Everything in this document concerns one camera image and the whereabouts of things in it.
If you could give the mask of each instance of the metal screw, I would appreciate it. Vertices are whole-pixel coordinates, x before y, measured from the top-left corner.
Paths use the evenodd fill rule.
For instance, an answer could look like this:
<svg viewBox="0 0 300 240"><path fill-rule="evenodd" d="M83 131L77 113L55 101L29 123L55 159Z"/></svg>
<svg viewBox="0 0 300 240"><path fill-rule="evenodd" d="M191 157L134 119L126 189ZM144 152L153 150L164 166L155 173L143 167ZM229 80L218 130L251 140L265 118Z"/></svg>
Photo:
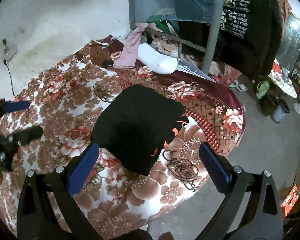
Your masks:
<svg viewBox="0 0 300 240"><path fill-rule="evenodd" d="M236 173L241 173L242 172L242 168L240 166L234 166L233 167L233 170L236 172Z"/></svg>
<svg viewBox="0 0 300 240"><path fill-rule="evenodd" d="M263 173L264 173L267 177L270 177L270 176L271 176L271 172L270 172L270 171L265 170Z"/></svg>
<svg viewBox="0 0 300 240"><path fill-rule="evenodd" d="M0 153L0 161L3 161L6 158L6 155L4 152Z"/></svg>
<svg viewBox="0 0 300 240"><path fill-rule="evenodd" d="M65 168L64 168L63 166L58 166L58 167L56 168L56 172L57 172L57 173L62 173L64 169L65 169Z"/></svg>
<svg viewBox="0 0 300 240"><path fill-rule="evenodd" d="M28 177L32 177L34 175L34 171L33 170L29 170L27 173Z"/></svg>

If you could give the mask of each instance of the bed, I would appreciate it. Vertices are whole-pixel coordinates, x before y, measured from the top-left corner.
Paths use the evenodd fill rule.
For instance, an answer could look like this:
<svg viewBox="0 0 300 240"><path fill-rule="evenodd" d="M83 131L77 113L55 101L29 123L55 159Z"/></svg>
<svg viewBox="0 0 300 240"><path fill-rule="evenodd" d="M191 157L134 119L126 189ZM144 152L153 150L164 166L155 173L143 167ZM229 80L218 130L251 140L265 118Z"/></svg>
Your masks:
<svg viewBox="0 0 300 240"><path fill-rule="evenodd" d="M20 148L13 172L3 174L0 217L14 234L26 173L30 169L39 174L51 172L82 153L97 118L131 85L152 88L181 102L189 123L161 151L147 177L128 171L111 152L100 149L94 168L74 199L104 239L148 224L203 189L209 176L197 152L202 142L207 141L216 154L228 156L241 140L245 113L231 90L180 71L152 73L138 60L133 69L102 68L104 60L120 56L123 44L112 36L100 42L103 45L91 41L33 78L13 99L29 100L30 108L5 114L0 120L4 135L33 125L44 129L41 140ZM180 165L187 176L180 172ZM49 199L60 226L69 230L52 193Z"/></svg>

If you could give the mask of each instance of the black cloth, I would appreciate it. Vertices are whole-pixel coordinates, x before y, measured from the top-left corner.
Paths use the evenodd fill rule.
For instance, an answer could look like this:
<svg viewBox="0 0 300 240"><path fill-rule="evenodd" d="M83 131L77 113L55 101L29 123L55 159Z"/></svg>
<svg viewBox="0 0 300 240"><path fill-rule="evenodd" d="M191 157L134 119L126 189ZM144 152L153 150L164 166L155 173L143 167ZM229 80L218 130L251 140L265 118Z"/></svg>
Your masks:
<svg viewBox="0 0 300 240"><path fill-rule="evenodd" d="M125 168L147 176L184 112L181 103L134 85L103 111L91 141L113 153Z"/></svg>
<svg viewBox="0 0 300 240"><path fill-rule="evenodd" d="M207 25L179 22L179 26L181 38L206 46ZM215 57L250 79L266 76L271 72L281 37L277 0L225 0Z"/></svg>

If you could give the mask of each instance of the folded black garment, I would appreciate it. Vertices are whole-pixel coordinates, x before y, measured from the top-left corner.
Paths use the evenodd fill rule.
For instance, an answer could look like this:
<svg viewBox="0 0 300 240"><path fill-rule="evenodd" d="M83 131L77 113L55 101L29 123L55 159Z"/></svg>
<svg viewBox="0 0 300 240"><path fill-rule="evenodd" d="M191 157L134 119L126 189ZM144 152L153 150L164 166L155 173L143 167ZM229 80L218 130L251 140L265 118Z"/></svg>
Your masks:
<svg viewBox="0 0 300 240"><path fill-rule="evenodd" d="M113 153L125 168L147 176L184 112L181 103L134 85L100 115L91 141Z"/></svg>

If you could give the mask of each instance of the brown cloth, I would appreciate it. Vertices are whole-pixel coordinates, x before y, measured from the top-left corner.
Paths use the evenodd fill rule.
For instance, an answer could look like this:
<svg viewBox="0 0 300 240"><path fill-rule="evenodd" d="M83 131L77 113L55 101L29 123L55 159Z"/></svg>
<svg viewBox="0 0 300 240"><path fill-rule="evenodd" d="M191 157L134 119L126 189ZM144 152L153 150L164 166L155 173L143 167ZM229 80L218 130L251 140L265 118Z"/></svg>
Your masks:
<svg viewBox="0 0 300 240"><path fill-rule="evenodd" d="M284 26L289 16L289 11L292 10L291 5L288 0L278 0L279 7L281 10L281 19L282 19L282 36L284 35Z"/></svg>

